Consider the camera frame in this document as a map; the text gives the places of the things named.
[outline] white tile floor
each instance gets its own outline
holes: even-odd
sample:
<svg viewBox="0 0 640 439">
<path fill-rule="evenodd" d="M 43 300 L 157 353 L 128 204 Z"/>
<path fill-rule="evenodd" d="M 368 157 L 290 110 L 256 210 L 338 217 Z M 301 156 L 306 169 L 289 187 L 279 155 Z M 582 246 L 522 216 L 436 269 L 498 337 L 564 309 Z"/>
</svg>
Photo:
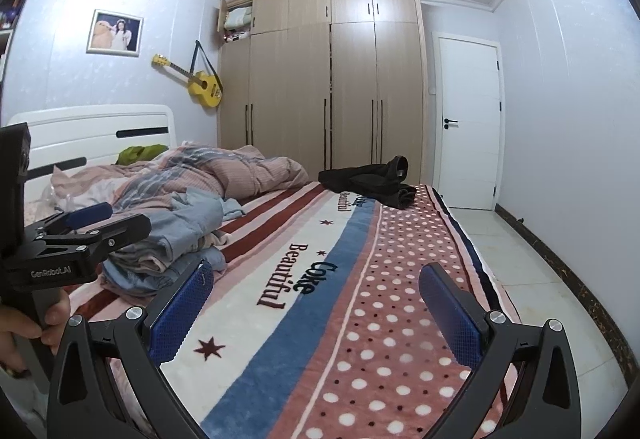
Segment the white tile floor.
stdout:
<svg viewBox="0 0 640 439">
<path fill-rule="evenodd" d="M 626 394 L 626 383 L 602 334 L 559 276 L 495 212 L 453 208 L 482 258 L 503 284 L 523 323 L 564 324 L 578 374 L 582 439 L 593 439 Z"/>
</svg>

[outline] guitar headstock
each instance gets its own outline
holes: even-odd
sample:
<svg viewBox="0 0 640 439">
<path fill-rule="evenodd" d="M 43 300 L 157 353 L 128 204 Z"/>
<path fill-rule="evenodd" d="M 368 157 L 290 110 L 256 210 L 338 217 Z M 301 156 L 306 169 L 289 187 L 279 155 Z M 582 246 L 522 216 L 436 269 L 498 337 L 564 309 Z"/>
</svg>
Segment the guitar headstock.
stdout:
<svg viewBox="0 0 640 439">
<path fill-rule="evenodd" d="M 153 56 L 153 58 L 151 59 L 151 63 L 152 64 L 156 64 L 156 65 L 169 65 L 170 64 L 169 59 L 165 58 L 161 54 L 155 54 Z"/>
</svg>

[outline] star print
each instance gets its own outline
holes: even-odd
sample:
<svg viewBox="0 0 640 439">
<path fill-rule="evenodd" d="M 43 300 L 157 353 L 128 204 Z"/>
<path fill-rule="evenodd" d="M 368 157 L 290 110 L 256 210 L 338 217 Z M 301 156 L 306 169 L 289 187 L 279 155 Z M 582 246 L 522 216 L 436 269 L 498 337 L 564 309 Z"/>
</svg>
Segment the star print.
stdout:
<svg viewBox="0 0 640 439">
<path fill-rule="evenodd" d="M 213 341 L 213 336 L 208 342 L 203 342 L 202 340 L 198 340 L 198 342 L 200 342 L 201 347 L 199 349 L 195 349 L 193 352 L 204 354 L 205 361 L 207 361 L 207 358 L 212 354 L 215 354 L 218 358 L 222 358 L 218 351 L 220 349 L 224 349 L 226 345 L 216 345 Z"/>
</svg>

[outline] picture frame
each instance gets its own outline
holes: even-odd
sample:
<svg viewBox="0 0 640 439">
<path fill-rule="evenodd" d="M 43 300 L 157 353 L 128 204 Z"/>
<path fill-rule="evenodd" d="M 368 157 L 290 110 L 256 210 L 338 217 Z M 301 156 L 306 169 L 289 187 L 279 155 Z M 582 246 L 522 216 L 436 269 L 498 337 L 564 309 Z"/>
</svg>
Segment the picture frame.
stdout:
<svg viewBox="0 0 640 439">
<path fill-rule="evenodd" d="M 95 10 L 89 29 L 86 52 L 140 56 L 143 20 L 139 16 Z"/>
</svg>

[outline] human hand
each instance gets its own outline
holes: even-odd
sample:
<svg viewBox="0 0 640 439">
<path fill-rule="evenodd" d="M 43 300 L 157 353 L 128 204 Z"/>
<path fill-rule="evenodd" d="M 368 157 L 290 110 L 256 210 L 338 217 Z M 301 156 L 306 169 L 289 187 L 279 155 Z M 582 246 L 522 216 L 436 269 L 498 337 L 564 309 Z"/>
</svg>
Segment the human hand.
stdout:
<svg viewBox="0 0 640 439">
<path fill-rule="evenodd" d="M 27 315 L 0 304 L 0 361 L 16 372 L 22 372 L 27 368 L 15 347 L 11 333 L 28 339 L 40 338 L 40 341 L 56 354 L 70 313 L 69 296 L 63 289 L 60 290 L 60 301 L 53 304 L 45 314 L 45 322 L 49 327 L 44 331 Z"/>
</svg>

